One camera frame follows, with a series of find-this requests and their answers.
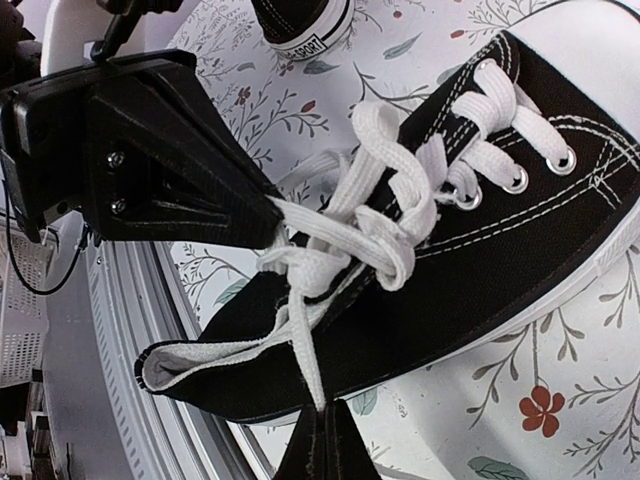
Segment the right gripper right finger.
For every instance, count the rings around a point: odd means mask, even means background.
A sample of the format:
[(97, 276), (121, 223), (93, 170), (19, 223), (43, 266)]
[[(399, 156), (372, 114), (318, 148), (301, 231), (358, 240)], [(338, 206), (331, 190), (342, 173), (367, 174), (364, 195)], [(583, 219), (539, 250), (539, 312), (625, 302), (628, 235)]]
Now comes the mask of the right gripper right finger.
[(324, 426), (326, 479), (381, 479), (344, 400), (327, 406)]

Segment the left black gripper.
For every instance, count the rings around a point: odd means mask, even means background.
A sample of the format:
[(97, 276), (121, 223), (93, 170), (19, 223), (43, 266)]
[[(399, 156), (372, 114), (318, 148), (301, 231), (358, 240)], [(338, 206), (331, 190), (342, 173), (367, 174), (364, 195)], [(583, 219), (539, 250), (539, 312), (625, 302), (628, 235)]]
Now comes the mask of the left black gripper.
[[(106, 240), (272, 243), (281, 195), (210, 102), (195, 63), (170, 49), (1, 90), (2, 171), (29, 240), (78, 207), (84, 187), (82, 214)], [(93, 87), (128, 74), (127, 84)]]

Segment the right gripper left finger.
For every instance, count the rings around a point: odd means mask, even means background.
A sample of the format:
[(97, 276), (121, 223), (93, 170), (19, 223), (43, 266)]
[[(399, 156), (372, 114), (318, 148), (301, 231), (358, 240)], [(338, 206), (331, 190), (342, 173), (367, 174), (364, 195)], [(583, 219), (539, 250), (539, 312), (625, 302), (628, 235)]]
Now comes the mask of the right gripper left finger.
[(313, 405), (300, 412), (279, 466), (283, 480), (321, 480), (326, 474), (325, 418)]

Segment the black canvas sneaker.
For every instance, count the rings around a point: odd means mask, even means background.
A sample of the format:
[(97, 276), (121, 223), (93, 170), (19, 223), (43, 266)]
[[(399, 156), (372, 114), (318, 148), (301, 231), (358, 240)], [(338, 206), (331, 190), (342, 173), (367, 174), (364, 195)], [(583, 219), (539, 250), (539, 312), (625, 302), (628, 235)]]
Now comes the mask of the black canvas sneaker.
[(553, 308), (639, 234), (639, 15), (560, 1), (497, 34), (408, 118), (352, 115), (319, 211), (284, 220), (256, 275), (189, 346), (172, 393), (271, 420), (469, 349)]
[(291, 61), (327, 51), (348, 30), (354, 17), (351, 0), (252, 0), (266, 43)]

